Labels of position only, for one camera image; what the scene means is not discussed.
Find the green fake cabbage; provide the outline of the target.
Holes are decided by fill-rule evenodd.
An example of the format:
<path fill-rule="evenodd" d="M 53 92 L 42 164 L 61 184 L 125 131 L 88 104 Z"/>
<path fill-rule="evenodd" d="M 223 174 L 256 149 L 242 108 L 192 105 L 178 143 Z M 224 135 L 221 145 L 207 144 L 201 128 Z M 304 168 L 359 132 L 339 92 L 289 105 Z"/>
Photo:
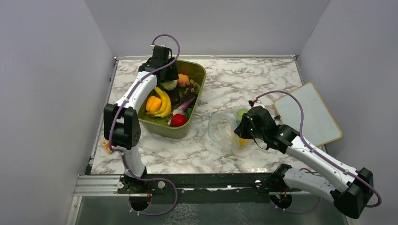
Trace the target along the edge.
<path fill-rule="evenodd" d="M 162 82 L 160 84 L 160 86 L 164 90 L 173 90 L 177 87 L 177 84 L 178 84 L 178 80 L 172 80 L 172 81 L 168 81 L 168 82 Z"/>

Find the orange fake peach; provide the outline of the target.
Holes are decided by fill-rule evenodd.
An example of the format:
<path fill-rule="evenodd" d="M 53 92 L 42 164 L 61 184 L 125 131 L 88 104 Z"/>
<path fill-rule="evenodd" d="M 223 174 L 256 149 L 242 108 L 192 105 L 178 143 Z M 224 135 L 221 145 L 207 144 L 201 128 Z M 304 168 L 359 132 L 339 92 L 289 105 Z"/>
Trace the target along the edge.
<path fill-rule="evenodd" d="M 178 74 L 177 86 L 179 88 L 184 88 L 190 84 L 190 78 L 185 74 Z"/>

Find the yellow fake lemon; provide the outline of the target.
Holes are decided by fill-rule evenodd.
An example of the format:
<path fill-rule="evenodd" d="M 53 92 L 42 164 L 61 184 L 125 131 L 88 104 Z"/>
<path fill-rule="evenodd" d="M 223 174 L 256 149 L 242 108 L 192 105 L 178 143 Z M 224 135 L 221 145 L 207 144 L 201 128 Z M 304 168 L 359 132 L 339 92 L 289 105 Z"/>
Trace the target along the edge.
<path fill-rule="evenodd" d="M 238 139 L 239 147 L 244 147 L 244 146 L 246 146 L 247 143 L 248 143 L 248 141 L 249 141 L 248 139 L 239 138 L 239 139 Z"/>

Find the green fake lime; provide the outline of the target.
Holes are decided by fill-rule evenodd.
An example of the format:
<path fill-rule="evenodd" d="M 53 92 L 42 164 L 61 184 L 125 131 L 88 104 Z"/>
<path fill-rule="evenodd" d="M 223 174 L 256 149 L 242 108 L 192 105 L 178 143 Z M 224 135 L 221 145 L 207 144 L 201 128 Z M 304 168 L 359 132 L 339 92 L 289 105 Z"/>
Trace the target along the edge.
<path fill-rule="evenodd" d="M 236 112 L 237 119 L 238 119 L 238 120 L 242 120 L 243 114 L 245 114 L 245 113 L 247 113 L 247 112 L 248 112 L 248 109 L 246 109 L 246 108 L 239 109 L 239 110 Z"/>

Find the clear zip top bag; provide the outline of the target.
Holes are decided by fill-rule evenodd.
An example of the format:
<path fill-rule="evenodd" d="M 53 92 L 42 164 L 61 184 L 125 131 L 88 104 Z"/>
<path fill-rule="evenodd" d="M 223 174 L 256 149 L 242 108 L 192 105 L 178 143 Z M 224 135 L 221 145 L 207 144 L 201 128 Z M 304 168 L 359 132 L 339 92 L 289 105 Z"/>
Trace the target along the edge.
<path fill-rule="evenodd" d="M 235 155 L 235 152 L 241 148 L 239 137 L 234 134 L 235 128 L 240 123 L 236 116 L 237 111 L 213 112 L 207 126 L 209 138 L 223 149 L 230 151 L 231 155 Z"/>

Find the red fake tomato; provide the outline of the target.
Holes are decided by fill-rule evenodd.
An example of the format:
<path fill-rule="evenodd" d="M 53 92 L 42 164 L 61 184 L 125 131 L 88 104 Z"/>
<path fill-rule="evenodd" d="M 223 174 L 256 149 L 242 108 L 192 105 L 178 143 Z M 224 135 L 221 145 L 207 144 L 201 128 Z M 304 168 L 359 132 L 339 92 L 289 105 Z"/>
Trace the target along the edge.
<path fill-rule="evenodd" d="M 183 114 L 175 114 L 169 122 L 172 127 L 180 127 L 187 122 L 187 118 Z"/>

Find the dark fake eggplant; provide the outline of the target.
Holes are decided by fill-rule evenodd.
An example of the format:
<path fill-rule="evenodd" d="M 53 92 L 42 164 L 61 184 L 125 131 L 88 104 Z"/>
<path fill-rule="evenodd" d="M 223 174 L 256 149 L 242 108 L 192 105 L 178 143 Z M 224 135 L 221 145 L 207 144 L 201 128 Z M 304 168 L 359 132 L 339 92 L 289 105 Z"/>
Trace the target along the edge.
<path fill-rule="evenodd" d="M 179 93 L 178 88 L 174 88 L 173 90 L 168 90 L 167 94 L 170 98 L 172 105 L 177 105 L 180 103 L 181 99 L 180 99 L 180 93 Z"/>

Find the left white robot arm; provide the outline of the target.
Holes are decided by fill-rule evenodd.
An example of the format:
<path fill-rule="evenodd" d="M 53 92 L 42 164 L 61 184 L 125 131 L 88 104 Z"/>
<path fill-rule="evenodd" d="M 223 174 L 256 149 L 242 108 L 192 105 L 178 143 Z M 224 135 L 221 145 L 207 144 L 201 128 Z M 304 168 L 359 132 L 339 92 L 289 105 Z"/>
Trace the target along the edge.
<path fill-rule="evenodd" d="M 135 192 L 143 192 L 149 181 L 144 177 L 146 167 L 138 151 L 141 136 L 138 111 L 158 82 L 177 78 L 176 59 L 172 56 L 172 50 L 153 45 L 152 56 L 138 68 L 132 86 L 116 103 L 104 107 L 104 137 L 108 140 L 109 150 L 118 152 L 122 157 L 124 176 Z"/>

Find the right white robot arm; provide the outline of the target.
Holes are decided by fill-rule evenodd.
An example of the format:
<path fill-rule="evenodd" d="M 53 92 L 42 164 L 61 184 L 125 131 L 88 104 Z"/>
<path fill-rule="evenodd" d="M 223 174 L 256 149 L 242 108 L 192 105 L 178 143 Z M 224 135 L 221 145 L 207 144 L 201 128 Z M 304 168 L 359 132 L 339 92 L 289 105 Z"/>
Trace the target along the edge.
<path fill-rule="evenodd" d="M 267 148 L 287 154 L 318 173 L 305 174 L 289 165 L 273 172 L 271 186 L 278 191 L 297 188 L 333 203 L 350 218 L 358 219 L 375 194 L 373 173 L 346 165 L 311 145 L 299 131 L 276 124 L 267 109 L 256 106 L 243 114 L 234 133 L 243 139 L 262 140 Z"/>

